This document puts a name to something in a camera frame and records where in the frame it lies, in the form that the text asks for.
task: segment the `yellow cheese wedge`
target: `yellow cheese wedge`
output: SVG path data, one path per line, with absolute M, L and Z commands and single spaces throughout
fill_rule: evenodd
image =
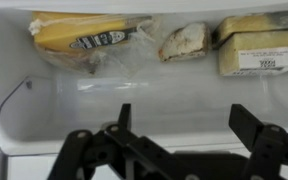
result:
M 94 39 L 94 36 L 100 33 L 113 32 L 112 35 L 106 34 L 106 36 L 127 40 L 118 31 L 136 27 L 137 23 L 143 20 L 145 20 L 143 17 L 128 19 L 121 15 L 33 12 L 32 23 L 39 27 L 34 35 L 34 41 L 38 46 L 59 52 L 80 53 L 94 47 L 112 44 L 101 43 L 99 38 Z
M 219 48 L 234 33 L 286 29 L 288 11 L 228 17 L 213 32 L 213 47 Z
M 288 68 L 288 31 L 237 33 L 219 50 L 221 75 L 278 74 L 284 67 Z

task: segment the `printed label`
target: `printed label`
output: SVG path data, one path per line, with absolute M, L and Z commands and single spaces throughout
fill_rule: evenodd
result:
M 288 66 L 288 47 L 238 51 L 243 68 L 275 68 Z
M 224 76 L 258 76 L 258 75 L 278 75 L 288 71 L 288 67 L 278 68 L 248 68 L 240 69 L 232 73 L 225 74 Z
M 136 27 L 120 31 L 107 31 L 87 37 L 80 37 L 76 39 L 76 42 L 71 43 L 70 47 L 73 49 L 92 49 L 98 46 L 109 46 L 129 40 L 129 35 L 133 32 L 136 32 Z

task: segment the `cheese block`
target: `cheese block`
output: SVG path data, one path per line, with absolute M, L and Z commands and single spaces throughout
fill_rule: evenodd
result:
M 46 49 L 80 53 L 127 41 L 139 22 L 150 16 L 33 12 L 29 30 Z
M 176 30 L 159 50 L 161 61 L 180 61 L 205 56 L 210 32 L 205 23 L 192 23 Z
M 234 33 L 286 29 L 288 11 L 228 17 L 212 34 L 213 48 L 219 48 Z
M 219 50 L 219 69 L 224 76 L 288 71 L 288 31 L 234 34 Z

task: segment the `wrapped food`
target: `wrapped food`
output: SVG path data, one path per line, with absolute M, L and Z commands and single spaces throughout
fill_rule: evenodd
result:
M 219 48 L 234 33 L 288 30 L 288 11 L 232 16 L 213 32 L 213 48 Z
M 176 30 L 159 51 L 161 61 L 179 61 L 205 56 L 210 32 L 205 23 L 192 23 Z
M 131 34 L 151 31 L 151 16 L 33 12 L 29 30 L 38 52 L 56 66 L 94 74 L 100 60 L 92 54 L 127 43 Z
M 288 71 L 288 31 L 234 34 L 219 50 L 223 76 L 277 75 Z

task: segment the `refrigerator compartment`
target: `refrigerator compartment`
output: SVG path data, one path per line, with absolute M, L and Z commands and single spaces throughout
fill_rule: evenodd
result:
M 164 15 L 162 26 L 169 32 L 161 36 L 199 21 L 214 30 L 226 16 L 253 11 L 257 9 Z M 27 10 L 0 9 L 0 150 L 5 154 L 57 153 L 69 132 L 95 133 L 103 123 L 116 121 L 123 103 L 132 103 L 133 131 L 164 147 L 239 143 L 228 127 L 233 103 L 288 130 L 288 72 L 221 77 L 214 50 L 202 60 L 150 61 L 131 78 L 86 78 L 39 57 L 27 30 L 30 18 Z

